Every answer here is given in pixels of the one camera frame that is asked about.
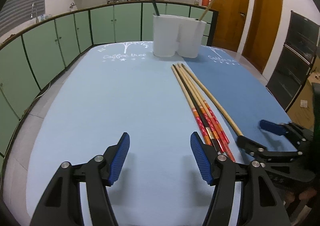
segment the table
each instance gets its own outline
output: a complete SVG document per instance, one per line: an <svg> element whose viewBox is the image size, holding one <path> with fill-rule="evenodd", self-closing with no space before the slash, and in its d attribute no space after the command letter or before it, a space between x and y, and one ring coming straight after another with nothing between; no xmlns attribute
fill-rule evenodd
<svg viewBox="0 0 320 226"><path fill-rule="evenodd" d="M171 71L177 62L191 68L245 136L271 150L294 150L284 137L258 129L262 118L277 123L289 118L265 87L224 51L202 46L195 59L159 58L148 41L101 45L76 66L43 121L28 169L30 216L62 162L86 163L128 132L126 161L119 180L108 188L119 225L202 225L214 187L202 180L191 151L190 135L200 132ZM234 132L206 100L237 162L243 162ZM236 184L229 225L236 224L240 186ZM80 188L85 225L92 225L85 184Z"/></svg>

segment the faucet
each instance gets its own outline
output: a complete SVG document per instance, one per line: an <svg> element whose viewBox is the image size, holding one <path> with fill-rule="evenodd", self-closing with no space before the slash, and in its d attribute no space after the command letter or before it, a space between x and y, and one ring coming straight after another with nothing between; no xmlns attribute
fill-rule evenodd
<svg viewBox="0 0 320 226"><path fill-rule="evenodd" d="M30 19L33 19L33 8L34 8L35 5L36 5L36 23L39 23L39 20L38 20L38 5L35 2L32 4L31 18Z"/></svg>

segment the bundle of chopsticks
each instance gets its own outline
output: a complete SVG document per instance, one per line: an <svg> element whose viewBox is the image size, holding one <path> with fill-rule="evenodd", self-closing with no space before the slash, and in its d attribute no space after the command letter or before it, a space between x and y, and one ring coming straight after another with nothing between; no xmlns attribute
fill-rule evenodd
<svg viewBox="0 0 320 226"><path fill-rule="evenodd" d="M192 110L204 138L204 142L207 145L213 146L217 152L225 153L233 162L235 162L235 158L228 146L229 140L225 132L209 104L192 81L192 79L197 79L195 75L183 64L172 65L171 69Z"/></svg>

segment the brown door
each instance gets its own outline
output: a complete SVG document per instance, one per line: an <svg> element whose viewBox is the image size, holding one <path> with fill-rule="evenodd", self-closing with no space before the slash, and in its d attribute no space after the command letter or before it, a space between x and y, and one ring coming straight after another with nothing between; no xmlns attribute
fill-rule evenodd
<svg viewBox="0 0 320 226"><path fill-rule="evenodd" d="M242 55L263 72L278 32L282 0L255 0L251 24Z"/></svg>
<svg viewBox="0 0 320 226"><path fill-rule="evenodd" d="M249 0L216 0L212 9L219 11L212 45L237 51L242 36Z"/></svg>

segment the metal screw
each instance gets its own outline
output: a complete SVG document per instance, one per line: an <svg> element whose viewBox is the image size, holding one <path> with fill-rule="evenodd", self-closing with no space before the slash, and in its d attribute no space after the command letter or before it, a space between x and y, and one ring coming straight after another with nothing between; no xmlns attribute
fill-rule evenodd
<svg viewBox="0 0 320 226"><path fill-rule="evenodd" d="M254 167L259 167L260 166L260 163L258 161L252 161L251 163Z"/></svg>
<svg viewBox="0 0 320 226"><path fill-rule="evenodd" d="M227 157L226 157L225 155L219 155L219 156L218 156L218 159L219 159L220 161L226 161L226 160L227 160Z"/></svg>
<svg viewBox="0 0 320 226"><path fill-rule="evenodd" d="M69 162L63 162L62 164L61 164L61 167L62 168L67 168L67 167L69 167L69 165L70 165L70 163Z"/></svg>
<svg viewBox="0 0 320 226"><path fill-rule="evenodd" d="M94 160L95 160L96 162L101 162L101 161L103 160L103 156L102 156L102 155L95 156L95 157L94 157Z"/></svg>

